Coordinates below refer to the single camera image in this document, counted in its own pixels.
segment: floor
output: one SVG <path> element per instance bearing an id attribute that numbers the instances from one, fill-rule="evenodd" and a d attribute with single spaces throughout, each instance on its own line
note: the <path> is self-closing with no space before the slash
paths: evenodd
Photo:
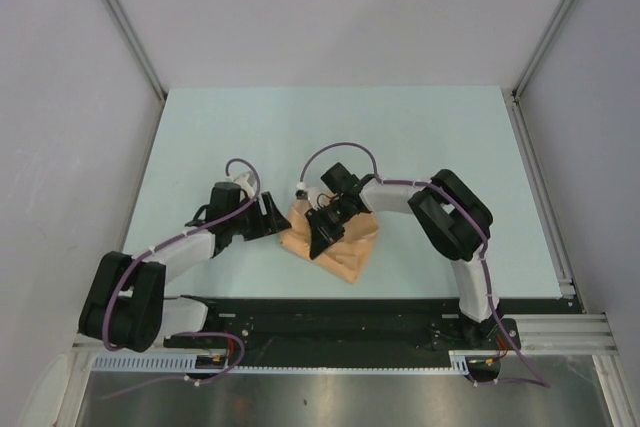
<path id="1" fill-rule="evenodd" d="M 505 360 L 503 375 L 526 374 L 518 359 Z M 534 360 L 552 389 L 474 389 L 457 376 L 238 374 L 198 389 L 168 381 L 98 400 L 150 376 L 94 373 L 78 427 L 612 425 L 591 357 Z"/>

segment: brown cloth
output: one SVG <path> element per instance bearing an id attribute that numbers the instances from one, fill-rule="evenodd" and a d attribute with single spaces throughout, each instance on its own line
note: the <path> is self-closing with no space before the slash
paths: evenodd
<path id="1" fill-rule="evenodd" d="M 280 243 L 296 255 L 353 284 L 369 259 L 378 236 L 373 214 L 358 214 L 344 226 L 344 237 L 314 260 L 309 259 L 311 231 L 304 214 L 311 208 L 307 200 L 295 200 L 289 209 L 291 229 L 280 234 Z"/>

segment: white table surface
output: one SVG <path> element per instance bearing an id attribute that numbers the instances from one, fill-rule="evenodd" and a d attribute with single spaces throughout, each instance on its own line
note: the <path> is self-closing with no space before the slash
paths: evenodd
<path id="1" fill-rule="evenodd" d="M 456 172 L 493 212 L 489 264 L 502 297 L 557 298 L 558 282 L 501 91 L 495 86 L 173 89 L 169 94 L 126 239 L 139 252 L 182 230 L 208 202 L 231 157 L 258 169 L 286 215 L 304 162 L 320 147 L 355 141 L 385 177 Z M 323 154 L 308 184 L 340 161 L 371 171 L 362 152 Z M 236 167 L 236 173 L 244 170 Z M 380 234 L 354 285 L 285 251 L 276 237 L 236 237 L 190 269 L 167 294 L 272 298 L 457 296 L 453 272 L 415 218 L 378 215 Z"/>

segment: gray wall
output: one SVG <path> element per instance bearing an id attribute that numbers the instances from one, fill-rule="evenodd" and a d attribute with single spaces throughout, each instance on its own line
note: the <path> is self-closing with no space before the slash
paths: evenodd
<path id="1" fill-rule="evenodd" d="M 580 0 L 523 110 L 578 287 L 640 393 L 640 0 Z"/>
<path id="2" fill-rule="evenodd" d="M 159 105 L 100 0 L 0 0 L 0 425 L 68 351 Z"/>

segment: cable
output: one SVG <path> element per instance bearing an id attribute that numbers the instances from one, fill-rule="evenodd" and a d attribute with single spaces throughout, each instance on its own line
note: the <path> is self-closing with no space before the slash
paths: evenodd
<path id="1" fill-rule="evenodd" d="M 210 377 L 208 379 L 200 379 L 200 380 L 192 380 L 190 379 L 187 375 L 165 375 L 163 377 L 156 377 L 154 379 L 150 379 L 150 380 L 146 380 L 144 382 L 141 382 L 139 384 L 133 385 L 131 387 L 126 387 L 124 389 L 120 389 L 120 390 L 116 390 L 115 392 L 111 392 L 109 394 L 106 395 L 102 395 L 100 397 L 98 397 L 98 400 L 109 400 L 109 399 L 113 399 L 115 397 L 120 397 L 121 395 L 125 395 L 125 394 L 129 394 L 131 392 L 134 392 L 136 390 L 142 389 L 144 387 L 148 387 L 149 385 L 153 385 L 153 384 L 157 384 L 160 382 L 165 382 L 167 380 L 182 380 L 182 381 L 190 381 L 193 382 L 193 384 L 198 387 L 200 385 L 206 385 L 206 384 L 210 384 L 212 382 L 215 382 L 216 380 L 218 380 L 220 377 L 228 374 L 231 370 L 233 370 L 235 367 L 238 366 L 238 364 L 240 364 L 240 362 L 242 362 L 242 359 L 244 358 L 244 353 L 245 353 L 245 347 L 244 347 L 244 342 L 242 342 L 242 340 L 233 335 L 233 334 L 228 334 L 226 332 L 183 332 L 181 334 L 176 334 L 177 337 L 223 337 L 226 339 L 229 339 L 235 343 L 237 343 L 240 346 L 240 353 L 238 354 L 238 358 L 236 360 L 234 360 L 229 366 L 225 367 L 224 369 L 222 369 L 220 372 L 216 373 L 213 377 Z"/>
<path id="2" fill-rule="evenodd" d="M 189 236 L 191 236 L 191 235 L 193 235 L 193 234 L 195 234 L 197 232 L 201 232 L 201 231 L 203 231 L 205 229 L 208 229 L 210 227 L 218 225 L 218 224 L 220 224 L 222 222 L 226 222 L 227 220 L 235 217 L 236 215 L 241 214 L 242 212 L 247 210 L 251 206 L 251 204 L 253 202 L 255 202 L 258 199 L 258 196 L 260 195 L 260 176 L 258 175 L 258 172 L 253 167 L 253 165 L 251 165 L 246 160 L 240 159 L 240 158 L 233 158 L 229 162 L 227 162 L 227 165 L 225 166 L 225 173 L 226 173 L 227 176 L 229 176 L 229 167 L 231 167 L 231 165 L 234 164 L 234 163 L 241 163 L 241 164 L 246 165 L 247 167 L 249 167 L 249 169 L 253 173 L 253 175 L 254 175 L 254 177 L 256 179 L 256 193 L 254 194 L 254 196 L 251 197 L 249 202 L 246 202 L 245 204 L 241 205 L 236 210 L 234 210 L 233 212 L 231 212 L 231 213 L 229 213 L 227 215 L 223 215 L 222 217 L 220 217 L 218 219 L 212 220 L 211 222 L 203 224 L 203 225 L 201 225 L 199 227 L 196 227 L 194 229 L 191 229 L 191 230 L 189 230 L 187 232 L 175 235 L 175 236 L 171 237 L 170 239 L 167 239 L 164 242 L 161 242 L 160 244 L 158 244 L 155 247 L 150 247 L 149 249 L 144 251 L 142 254 L 140 254 L 138 257 L 136 257 L 133 260 L 133 262 L 131 262 L 131 264 L 124 271 L 124 273 L 122 274 L 122 277 L 120 277 L 120 280 L 118 281 L 118 283 L 116 284 L 115 288 L 113 289 L 113 294 L 111 295 L 111 298 L 109 299 L 109 303 L 107 304 L 107 308 L 106 308 L 105 313 L 104 313 L 104 320 L 102 322 L 102 343 L 103 343 L 103 345 L 105 346 L 105 348 L 107 350 L 110 350 L 112 352 L 116 351 L 116 350 L 120 350 L 117 346 L 112 345 L 111 342 L 109 341 L 109 327 L 110 327 L 110 323 L 111 323 L 111 316 L 113 315 L 113 309 L 114 309 L 114 307 L 116 305 L 116 301 L 118 300 L 118 294 L 120 293 L 120 291 L 122 290 L 122 288 L 126 284 L 127 280 L 129 280 L 129 277 L 131 277 L 131 274 L 133 274 L 135 269 L 140 265 L 140 263 L 143 260 L 147 259 L 148 257 L 151 257 L 154 253 L 160 252 L 161 250 L 166 249 L 170 245 L 173 245 L 176 242 L 179 242 L 179 241 L 181 241 L 182 239 L 184 239 L 186 237 L 189 237 Z"/>
<path id="3" fill-rule="evenodd" d="M 361 144 L 358 144 L 356 142 L 336 142 L 336 143 L 333 143 L 333 144 L 329 144 L 326 147 L 323 147 L 322 149 L 318 150 L 315 154 L 313 154 L 311 156 L 311 158 L 304 165 L 304 167 L 302 169 L 302 173 L 300 174 L 300 182 L 304 181 L 304 175 L 307 172 L 307 169 L 309 168 L 309 165 L 311 164 L 311 162 L 313 162 L 316 159 L 316 157 L 318 157 L 320 154 L 322 154 L 323 152 L 326 152 L 329 149 L 333 149 L 334 147 L 340 147 L 340 146 L 355 147 L 357 149 L 360 149 L 360 150 L 364 151 L 369 156 L 369 158 L 371 159 L 371 164 L 372 164 L 372 167 L 373 167 L 373 175 L 374 175 L 376 181 L 379 182 L 380 184 L 426 187 L 426 188 L 438 193 L 441 197 L 443 197 L 449 204 L 451 204 L 453 206 L 454 209 L 456 209 L 460 213 L 460 215 L 462 215 L 462 217 L 469 223 L 469 225 L 471 225 L 473 230 L 476 231 L 476 233 L 480 237 L 480 240 L 482 241 L 482 248 L 480 250 L 479 257 L 480 257 L 480 264 L 482 265 L 482 271 L 483 271 L 483 274 L 484 274 L 484 280 L 485 280 L 486 289 L 487 289 L 487 298 L 488 298 L 489 308 L 491 309 L 491 315 L 492 315 L 493 319 L 495 320 L 496 324 L 498 325 L 498 328 L 502 332 L 504 338 L 509 343 L 509 346 L 511 347 L 511 349 L 516 353 L 516 355 L 518 356 L 520 361 L 527 367 L 527 369 L 529 369 L 529 372 L 531 372 L 531 374 L 536 378 L 535 380 L 534 379 L 524 379 L 524 378 L 523 379 L 520 379 L 520 378 L 507 378 L 507 379 L 500 379 L 499 383 L 534 384 L 534 385 L 539 385 L 541 387 L 550 388 L 551 384 L 549 384 L 549 382 L 544 378 L 544 376 L 540 373 L 540 371 L 538 371 L 536 366 L 527 357 L 525 357 L 525 355 L 520 351 L 520 349 L 515 344 L 513 339 L 509 336 L 509 333 L 507 332 L 507 329 L 505 328 L 504 324 L 502 323 L 502 319 L 500 319 L 500 316 L 498 315 L 498 312 L 496 311 L 496 307 L 493 304 L 493 287 L 492 287 L 492 283 L 491 283 L 491 274 L 489 272 L 489 265 L 487 264 L 487 260 L 485 258 L 486 253 L 487 253 L 487 249 L 489 248 L 489 239 L 484 234 L 484 232 L 482 231 L 480 226 L 477 224 L 477 222 L 473 219 L 473 217 L 471 217 L 471 215 L 458 202 L 456 202 L 456 200 L 453 197 L 451 197 L 442 188 L 440 188 L 440 187 L 438 187 L 436 185 L 433 185 L 431 182 L 425 182 L 425 181 L 421 181 L 421 180 L 383 179 L 382 177 L 380 177 L 380 174 L 378 173 L 378 163 L 376 162 L 376 159 L 375 159 L 373 153 L 369 149 L 367 149 L 365 146 L 363 146 Z M 474 383 L 474 385 L 482 384 L 482 382 L 476 382 L 473 379 L 473 377 L 471 377 L 471 375 L 469 375 L 469 377 L 472 380 L 472 382 Z"/>

